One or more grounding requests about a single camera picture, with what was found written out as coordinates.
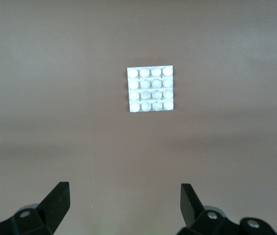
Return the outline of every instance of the gray table surface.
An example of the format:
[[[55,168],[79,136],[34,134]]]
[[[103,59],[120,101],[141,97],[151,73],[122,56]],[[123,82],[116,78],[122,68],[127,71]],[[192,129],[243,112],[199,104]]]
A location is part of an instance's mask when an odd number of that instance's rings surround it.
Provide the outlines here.
[[[130,113],[154,65],[175,109]],[[0,221],[60,181],[56,235],[175,235],[181,183],[277,232],[277,1],[0,1]]]

